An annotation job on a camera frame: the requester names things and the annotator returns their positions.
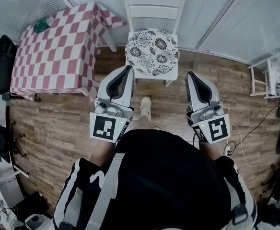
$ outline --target strap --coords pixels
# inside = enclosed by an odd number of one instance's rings
[[[73,227],[76,227],[79,218],[79,213],[81,211],[81,204],[82,190],[77,187],[74,197],[72,198],[65,210],[63,221],[71,224]]]
[[[117,153],[106,174],[103,188],[98,196],[95,207],[85,230],[99,230],[106,215],[113,189],[116,185],[118,172],[125,153]]]

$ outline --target white chair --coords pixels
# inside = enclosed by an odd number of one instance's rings
[[[132,24],[133,17],[145,17],[145,18],[164,18],[175,20],[175,25],[170,36],[177,43],[177,28],[183,12],[184,4],[186,0],[124,0],[130,33],[128,39],[130,39],[136,32]],[[176,80],[178,77],[178,65],[166,73],[157,76],[144,76],[143,74],[135,71],[135,78],[146,78],[146,79],[160,79],[166,80],[166,86],[169,86],[171,82]]]
[[[254,78],[254,68],[263,70],[264,82]],[[280,97],[280,52],[249,66],[249,69],[251,69],[252,77],[252,93],[250,96],[265,95],[264,99]],[[264,85],[266,91],[256,92],[255,83]]]

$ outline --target shoe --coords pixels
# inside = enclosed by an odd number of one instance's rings
[[[151,106],[152,101],[149,97],[145,96],[141,100],[141,116],[146,115],[148,117],[148,120],[150,121],[151,116]]]

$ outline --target person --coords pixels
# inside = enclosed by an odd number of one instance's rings
[[[116,153],[125,155],[101,230],[220,230],[229,223],[231,196],[224,177],[239,183],[234,162],[220,152],[226,143],[200,143],[197,149],[156,128],[150,122],[151,106],[150,98],[144,97],[137,125],[116,146],[99,140],[89,161],[74,164],[54,212],[55,228],[79,188],[82,202],[76,229],[86,229]]]

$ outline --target checkered tablecloth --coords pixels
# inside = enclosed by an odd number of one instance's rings
[[[125,23],[98,3],[87,3],[53,15],[51,28],[23,32],[12,71],[10,91],[28,99],[35,93],[82,92],[92,101],[97,47],[105,29]]]

